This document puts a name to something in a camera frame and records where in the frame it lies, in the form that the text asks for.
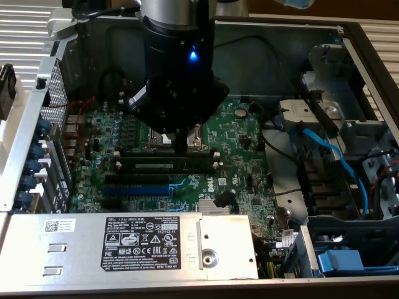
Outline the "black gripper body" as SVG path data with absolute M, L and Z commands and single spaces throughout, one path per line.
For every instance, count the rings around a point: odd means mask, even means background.
M 214 21 L 185 30 L 149 18 L 142 25 L 147 82 L 137 118 L 159 133 L 207 122 L 230 92 L 212 70 Z

